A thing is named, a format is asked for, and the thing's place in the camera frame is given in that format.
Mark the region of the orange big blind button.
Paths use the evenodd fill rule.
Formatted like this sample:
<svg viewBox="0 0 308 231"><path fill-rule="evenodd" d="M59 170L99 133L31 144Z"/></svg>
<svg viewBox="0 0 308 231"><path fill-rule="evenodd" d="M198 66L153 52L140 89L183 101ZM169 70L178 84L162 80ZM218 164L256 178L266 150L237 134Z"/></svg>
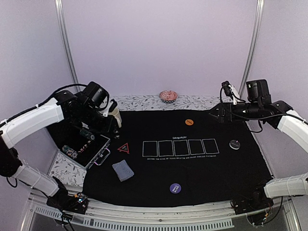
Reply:
<svg viewBox="0 0 308 231"><path fill-rule="evenodd" d="M194 124L194 121L192 119L186 119L185 124L188 126L192 126Z"/></svg>

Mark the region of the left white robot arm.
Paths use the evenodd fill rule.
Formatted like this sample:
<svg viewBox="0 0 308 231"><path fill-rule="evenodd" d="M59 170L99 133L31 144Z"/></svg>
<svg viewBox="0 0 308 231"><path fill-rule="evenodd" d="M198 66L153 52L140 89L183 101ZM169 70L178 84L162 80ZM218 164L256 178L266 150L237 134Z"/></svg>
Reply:
<svg viewBox="0 0 308 231"><path fill-rule="evenodd" d="M114 99L99 84L91 81L77 93L68 91L66 85L55 90L43 102L28 108L0 123L0 174L14 178L35 188L61 208L71 205L71 197L54 178L42 174L18 158L15 145L37 131L61 121L80 122L96 134L107 134L118 128L111 115L117 107Z"/></svg>

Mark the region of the blue playing card deck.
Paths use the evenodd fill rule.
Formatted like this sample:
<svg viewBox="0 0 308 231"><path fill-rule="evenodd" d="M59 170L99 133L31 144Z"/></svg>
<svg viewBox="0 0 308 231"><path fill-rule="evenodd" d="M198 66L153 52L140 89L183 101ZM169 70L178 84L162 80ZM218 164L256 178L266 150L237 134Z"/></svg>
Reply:
<svg viewBox="0 0 308 231"><path fill-rule="evenodd" d="M129 167L125 160L112 164L112 168L116 172L121 182L126 181L134 176L133 170Z"/></svg>

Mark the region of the black round dealer button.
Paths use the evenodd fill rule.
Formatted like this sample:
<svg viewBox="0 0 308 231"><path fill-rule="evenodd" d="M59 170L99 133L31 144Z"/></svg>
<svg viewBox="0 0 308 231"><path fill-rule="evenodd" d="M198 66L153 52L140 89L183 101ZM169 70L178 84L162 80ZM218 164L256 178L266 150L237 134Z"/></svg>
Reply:
<svg viewBox="0 0 308 231"><path fill-rule="evenodd" d="M229 146L234 150L239 150L241 147L240 142L238 140L231 140L229 142Z"/></svg>

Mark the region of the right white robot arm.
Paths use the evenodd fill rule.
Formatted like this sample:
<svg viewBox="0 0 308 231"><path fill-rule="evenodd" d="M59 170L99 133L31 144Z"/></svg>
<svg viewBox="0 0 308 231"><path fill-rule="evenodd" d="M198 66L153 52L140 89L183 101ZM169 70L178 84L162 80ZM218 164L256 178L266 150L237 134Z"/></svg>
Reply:
<svg viewBox="0 0 308 231"><path fill-rule="evenodd" d="M272 102L266 80L248 81L246 88L247 100L243 100L230 82L223 82L220 93L232 101L220 102L209 114L219 123L257 121L286 136L274 138L274 132L268 130L264 135L257 135L275 177L256 190L249 198L249 206L259 210L268 198L307 195L308 169L300 164L300 158L304 158L304 164L308 162L308 122L286 102Z"/></svg>

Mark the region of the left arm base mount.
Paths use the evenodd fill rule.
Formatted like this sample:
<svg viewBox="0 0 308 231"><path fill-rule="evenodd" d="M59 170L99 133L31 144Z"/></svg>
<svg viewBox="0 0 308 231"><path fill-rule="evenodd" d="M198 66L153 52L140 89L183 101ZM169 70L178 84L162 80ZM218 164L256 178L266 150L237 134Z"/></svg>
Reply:
<svg viewBox="0 0 308 231"><path fill-rule="evenodd" d="M69 195L67 191L58 191L54 196L49 196L46 204L60 211L69 211L85 214L88 208L88 197L79 192Z"/></svg>

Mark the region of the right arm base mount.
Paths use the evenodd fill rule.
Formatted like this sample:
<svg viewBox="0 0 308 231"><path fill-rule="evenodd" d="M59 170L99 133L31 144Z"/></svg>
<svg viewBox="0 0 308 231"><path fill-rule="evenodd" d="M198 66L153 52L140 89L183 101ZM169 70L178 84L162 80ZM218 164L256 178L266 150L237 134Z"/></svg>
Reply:
<svg viewBox="0 0 308 231"><path fill-rule="evenodd" d="M238 195L231 199L230 204L236 215L263 210L262 213L251 214L246 217L251 225L262 226L269 218L274 202L257 191L252 193L250 197Z"/></svg>

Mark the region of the purple small blind button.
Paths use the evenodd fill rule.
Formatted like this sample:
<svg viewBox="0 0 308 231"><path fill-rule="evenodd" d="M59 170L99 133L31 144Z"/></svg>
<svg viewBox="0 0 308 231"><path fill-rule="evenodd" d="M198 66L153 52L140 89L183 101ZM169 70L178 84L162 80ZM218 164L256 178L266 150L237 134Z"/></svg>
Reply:
<svg viewBox="0 0 308 231"><path fill-rule="evenodd" d="M181 185L178 183L173 183L170 185L169 190L173 194L178 194L181 192Z"/></svg>

